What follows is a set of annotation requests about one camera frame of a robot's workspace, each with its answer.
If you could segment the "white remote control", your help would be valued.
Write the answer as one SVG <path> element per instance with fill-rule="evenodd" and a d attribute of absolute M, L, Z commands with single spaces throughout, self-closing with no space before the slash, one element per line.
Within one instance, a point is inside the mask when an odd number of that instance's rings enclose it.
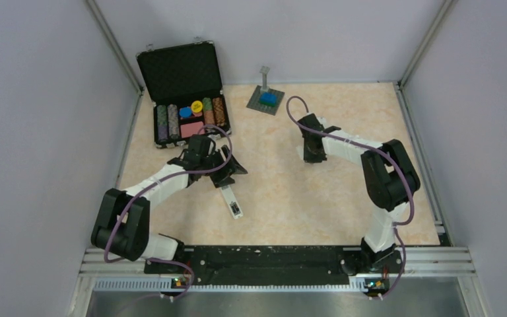
<path fill-rule="evenodd" d="M 230 214 L 234 219 L 239 219 L 243 217 L 243 211 L 240 207 L 234 192 L 230 186 L 223 186 L 221 189 L 222 196 L 230 210 Z"/>

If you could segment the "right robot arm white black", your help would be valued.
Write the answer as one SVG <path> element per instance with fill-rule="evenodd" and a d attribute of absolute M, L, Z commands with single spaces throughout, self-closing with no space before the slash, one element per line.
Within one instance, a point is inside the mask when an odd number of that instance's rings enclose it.
<path fill-rule="evenodd" d="M 341 267 L 347 274 L 356 275 L 378 272 L 397 261 L 397 227 L 411 222 L 413 195 L 421 186 L 402 142 L 392 139 L 377 143 L 351 136 L 336 126 L 325 128 L 315 114 L 304 116 L 297 124 L 304 140 L 304 161 L 314 164 L 336 156 L 361 167 L 366 192 L 375 205 L 357 259 L 342 260 Z"/>

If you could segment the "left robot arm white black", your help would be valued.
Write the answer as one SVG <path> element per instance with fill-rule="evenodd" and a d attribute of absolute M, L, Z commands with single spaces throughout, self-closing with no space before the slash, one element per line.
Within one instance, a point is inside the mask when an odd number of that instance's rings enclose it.
<path fill-rule="evenodd" d="M 176 192 L 209 177 L 214 187 L 222 190 L 232 216 L 237 219 L 243 212 L 230 193 L 230 185 L 235 183 L 233 175 L 247 172 L 234 158 L 230 145 L 218 148 L 210 137 L 193 135 L 187 148 L 156 174 L 124 190 L 111 188 L 105 192 L 90 243 L 105 255 L 113 253 L 122 260 L 159 259 L 168 272 L 177 273 L 186 262 L 184 253 L 179 251 L 182 242 L 163 234 L 151 234 L 151 211 Z"/>

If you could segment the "grey lego baseplate with bricks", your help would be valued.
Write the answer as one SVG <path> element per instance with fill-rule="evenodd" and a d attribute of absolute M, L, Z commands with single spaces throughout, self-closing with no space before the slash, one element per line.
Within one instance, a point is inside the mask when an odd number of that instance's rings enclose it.
<path fill-rule="evenodd" d="M 262 76 L 261 85 L 257 85 L 254 89 L 246 108 L 275 116 L 285 97 L 285 93 L 269 86 L 267 79 L 269 71 L 270 68 L 268 66 L 263 65 L 261 67 L 259 71 Z"/>

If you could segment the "yellow poker chip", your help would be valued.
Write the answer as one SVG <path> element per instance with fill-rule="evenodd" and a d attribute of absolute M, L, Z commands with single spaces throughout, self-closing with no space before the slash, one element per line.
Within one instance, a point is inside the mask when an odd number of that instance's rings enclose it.
<path fill-rule="evenodd" d="M 194 102 L 191 103 L 191 111 L 196 114 L 196 113 L 200 113 L 203 111 L 203 103 L 202 101 L 200 100 L 196 100 Z"/>

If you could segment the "blue poker chip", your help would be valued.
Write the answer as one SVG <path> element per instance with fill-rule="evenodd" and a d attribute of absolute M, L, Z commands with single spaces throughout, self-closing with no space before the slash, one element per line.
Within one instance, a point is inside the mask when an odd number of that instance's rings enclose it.
<path fill-rule="evenodd" d="M 190 107 L 183 107 L 179 109 L 179 115 L 181 119 L 187 119 L 193 117 L 193 111 Z"/>

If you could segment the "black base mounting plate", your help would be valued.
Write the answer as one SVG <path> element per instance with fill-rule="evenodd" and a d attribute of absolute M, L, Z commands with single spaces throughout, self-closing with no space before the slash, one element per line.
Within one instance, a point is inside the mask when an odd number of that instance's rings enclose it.
<path fill-rule="evenodd" d="M 176 261 L 189 265 L 197 285 L 347 285 L 358 274 L 389 277 L 403 264 L 400 251 L 375 256 L 358 246 L 187 246 Z"/>

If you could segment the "black poker chip case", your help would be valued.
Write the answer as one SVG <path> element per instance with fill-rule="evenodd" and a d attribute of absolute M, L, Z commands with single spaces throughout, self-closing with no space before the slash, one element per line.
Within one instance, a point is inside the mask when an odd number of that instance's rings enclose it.
<path fill-rule="evenodd" d="M 215 44 L 203 41 L 137 54 L 153 104 L 153 140 L 159 149 L 183 146 L 203 124 L 213 138 L 231 134 Z M 181 119 L 179 109 L 200 100 L 203 111 Z"/>

